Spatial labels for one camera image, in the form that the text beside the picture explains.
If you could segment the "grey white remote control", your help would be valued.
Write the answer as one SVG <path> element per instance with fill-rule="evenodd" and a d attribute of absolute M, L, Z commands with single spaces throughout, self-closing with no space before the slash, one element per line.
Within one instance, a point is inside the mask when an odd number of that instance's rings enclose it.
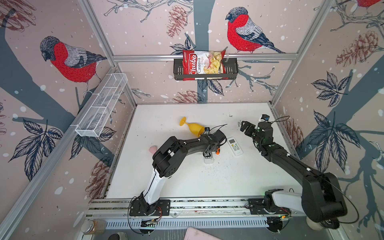
<path fill-rule="evenodd" d="M 214 163 L 214 157 L 212 152 L 203 152 L 204 163 L 209 165 Z"/>

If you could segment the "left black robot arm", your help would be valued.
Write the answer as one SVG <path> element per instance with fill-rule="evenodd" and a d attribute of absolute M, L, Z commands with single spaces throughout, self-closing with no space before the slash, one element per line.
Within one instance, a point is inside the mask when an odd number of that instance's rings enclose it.
<path fill-rule="evenodd" d="M 161 192 L 166 181 L 179 169 L 186 156 L 202 153 L 205 159 L 212 159 L 213 153 L 220 153 L 220 148 L 228 141 L 221 130 L 214 133 L 203 133 L 190 140 L 179 140 L 170 137 L 153 155 L 154 171 L 147 188 L 131 200 L 130 217 L 168 216 L 169 200 L 161 200 Z"/>

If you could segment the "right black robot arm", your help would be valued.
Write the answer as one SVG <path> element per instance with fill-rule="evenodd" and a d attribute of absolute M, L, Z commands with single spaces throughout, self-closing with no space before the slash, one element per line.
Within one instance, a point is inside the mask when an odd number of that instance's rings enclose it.
<path fill-rule="evenodd" d="M 294 158 L 273 140 L 271 122 L 254 125 L 241 123 L 241 132 L 251 137 L 256 149 L 267 161 L 279 166 L 301 186 L 302 193 L 290 193 L 282 189 L 265 192 L 264 207 L 268 212 L 278 208 L 305 213 L 307 218 L 323 228 L 338 229 L 339 217 L 348 213 L 340 184 L 332 173 L 321 173 Z"/>

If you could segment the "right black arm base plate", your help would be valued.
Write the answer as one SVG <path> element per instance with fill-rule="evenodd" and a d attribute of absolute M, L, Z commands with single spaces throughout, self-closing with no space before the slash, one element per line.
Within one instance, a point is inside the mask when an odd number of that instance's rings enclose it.
<path fill-rule="evenodd" d="M 245 208 L 250 210 L 251 215 L 282 215 L 290 216 L 292 211 L 287 208 L 278 207 L 269 197 L 248 199 Z"/>

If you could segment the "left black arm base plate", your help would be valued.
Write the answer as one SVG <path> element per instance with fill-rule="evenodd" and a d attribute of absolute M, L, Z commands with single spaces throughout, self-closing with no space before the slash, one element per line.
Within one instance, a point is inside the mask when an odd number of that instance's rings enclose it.
<path fill-rule="evenodd" d="M 149 205 L 144 199 L 132 200 L 129 207 L 130 217 L 169 216 L 171 208 L 170 200 L 158 200 Z"/>

